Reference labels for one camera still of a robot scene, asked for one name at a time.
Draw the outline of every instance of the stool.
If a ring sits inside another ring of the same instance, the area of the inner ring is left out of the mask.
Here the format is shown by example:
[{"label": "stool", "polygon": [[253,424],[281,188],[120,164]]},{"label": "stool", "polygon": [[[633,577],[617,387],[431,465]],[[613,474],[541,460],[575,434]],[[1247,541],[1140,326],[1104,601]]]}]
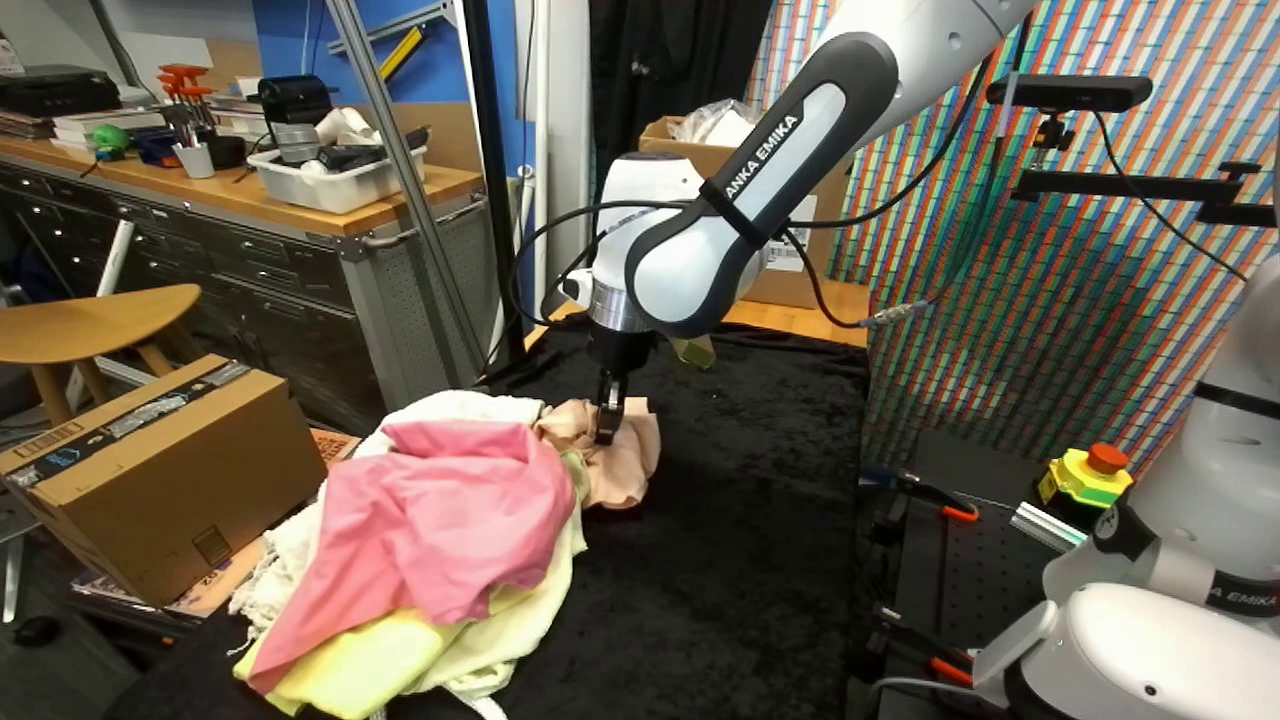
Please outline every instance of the stool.
[{"label": "stool", "polygon": [[82,297],[55,303],[21,303],[0,311],[0,364],[30,368],[47,424],[73,416],[55,368],[79,368],[89,397],[102,401],[94,356],[137,347],[148,372],[173,372],[148,345],[200,299],[200,285],[165,285],[120,297]]}]

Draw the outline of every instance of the pink blanket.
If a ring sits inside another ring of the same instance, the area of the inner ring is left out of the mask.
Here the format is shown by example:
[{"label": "pink blanket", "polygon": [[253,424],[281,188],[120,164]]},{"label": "pink blanket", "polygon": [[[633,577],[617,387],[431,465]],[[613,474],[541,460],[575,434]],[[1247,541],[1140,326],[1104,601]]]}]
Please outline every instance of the pink blanket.
[{"label": "pink blanket", "polygon": [[483,615],[494,585],[541,585],[571,479],[524,424],[398,424],[391,457],[332,467],[318,553],[270,622],[253,688],[266,693],[325,638],[420,607]]}]

